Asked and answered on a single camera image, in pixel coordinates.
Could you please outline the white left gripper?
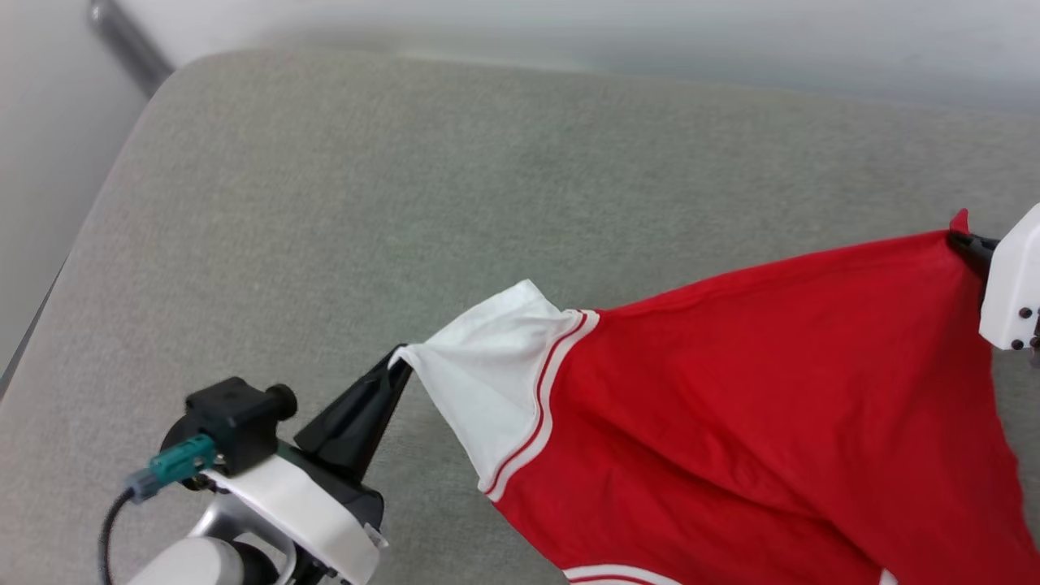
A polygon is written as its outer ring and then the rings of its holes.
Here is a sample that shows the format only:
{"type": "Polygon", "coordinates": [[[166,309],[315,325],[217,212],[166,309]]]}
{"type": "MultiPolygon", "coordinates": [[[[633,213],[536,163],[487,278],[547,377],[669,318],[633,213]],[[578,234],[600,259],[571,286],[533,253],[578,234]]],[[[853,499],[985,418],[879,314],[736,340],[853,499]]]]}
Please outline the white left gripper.
{"type": "Polygon", "coordinates": [[[282,442],[244,473],[204,470],[214,492],[204,536],[234,542],[252,535],[280,552],[275,584],[316,584],[327,575],[368,584],[385,548],[382,499],[319,469],[302,452],[362,481],[411,374],[390,352],[300,430],[300,449],[282,442]]]}

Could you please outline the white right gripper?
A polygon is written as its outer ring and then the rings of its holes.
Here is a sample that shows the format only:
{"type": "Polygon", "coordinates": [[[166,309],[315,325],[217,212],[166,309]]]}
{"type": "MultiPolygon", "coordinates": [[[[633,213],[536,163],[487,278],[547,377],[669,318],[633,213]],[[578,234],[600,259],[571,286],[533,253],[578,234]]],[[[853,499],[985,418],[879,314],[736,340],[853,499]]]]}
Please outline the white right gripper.
{"type": "Polygon", "coordinates": [[[1039,205],[1019,219],[1006,236],[988,238],[951,231],[947,243],[987,280],[978,333],[998,349],[1038,345],[1039,205]]]}

